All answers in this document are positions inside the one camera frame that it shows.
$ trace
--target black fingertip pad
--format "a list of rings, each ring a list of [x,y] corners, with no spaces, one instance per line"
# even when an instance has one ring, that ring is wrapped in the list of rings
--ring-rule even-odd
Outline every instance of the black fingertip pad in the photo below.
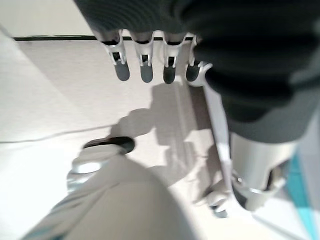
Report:
[[[163,80],[166,84],[172,84],[176,77],[176,68],[169,66],[163,69]]]
[[[197,79],[199,75],[199,71],[200,71],[200,67],[198,67],[197,65],[193,65],[193,66],[188,65],[185,72],[185,78],[189,82],[193,82],[194,80]]]
[[[145,83],[150,83],[151,80],[154,78],[152,65],[140,66],[140,74],[141,74],[142,81],[144,81]]]
[[[130,72],[127,62],[125,62],[125,64],[121,64],[121,62],[118,62],[117,65],[114,66],[114,68],[118,79],[120,79],[121,81],[127,81],[129,79]]]

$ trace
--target white wall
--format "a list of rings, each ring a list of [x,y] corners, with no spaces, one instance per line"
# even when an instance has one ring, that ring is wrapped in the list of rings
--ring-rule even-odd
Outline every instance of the white wall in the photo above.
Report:
[[[92,35],[72,0],[0,0],[0,24],[13,37]]]

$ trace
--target cable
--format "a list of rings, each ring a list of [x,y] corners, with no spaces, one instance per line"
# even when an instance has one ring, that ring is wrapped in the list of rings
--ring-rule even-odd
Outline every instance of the cable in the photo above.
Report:
[[[77,133],[84,133],[89,131],[94,131],[98,129],[106,129],[111,127],[112,125],[102,125],[102,126],[96,126],[96,127],[90,127],[90,128],[84,128],[79,130],[72,130],[72,131],[63,131],[63,132],[57,132],[48,136],[43,136],[36,139],[25,139],[25,140],[18,140],[18,141],[0,141],[0,144],[22,144],[22,143],[34,143],[34,142],[41,142],[48,139],[53,139],[57,137],[61,137],[68,134],[77,134]]]

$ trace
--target white floor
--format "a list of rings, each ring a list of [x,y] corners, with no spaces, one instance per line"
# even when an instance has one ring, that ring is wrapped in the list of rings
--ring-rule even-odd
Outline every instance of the white floor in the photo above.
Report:
[[[160,42],[146,84],[130,41],[131,77],[121,82],[96,41],[0,40],[0,240],[21,237],[63,198],[82,145],[109,135],[135,138],[130,158],[163,179],[200,239],[275,239],[246,213],[215,217],[200,198],[220,169],[203,92],[182,77],[188,46],[166,85]]]

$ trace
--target robotic finger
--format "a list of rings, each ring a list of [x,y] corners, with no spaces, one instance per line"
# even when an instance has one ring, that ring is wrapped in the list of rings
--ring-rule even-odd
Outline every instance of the robotic finger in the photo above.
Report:
[[[194,48],[199,41],[200,41],[200,38],[198,36],[194,36],[192,39],[191,47],[190,47],[189,64],[187,66],[186,73],[185,73],[185,78],[189,82],[193,82],[197,79],[200,68],[204,64],[202,61],[196,60],[194,55]]]
[[[103,44],[121,81],[127,81],[130,77],[126,58],[126,49],[122,37],[122,30],[94,30],[95,37]]]
[[[154,50],[154,34],[149,32],[130,32],[134,40],[136,56],[140,64],[141,78],[145,83],[151,82],[154,77],[152,57]]]
[[[186,33],[169,33],[163,34],[163,80],[166,84],[171,84],[175,80],[177,57],[181,50]]]

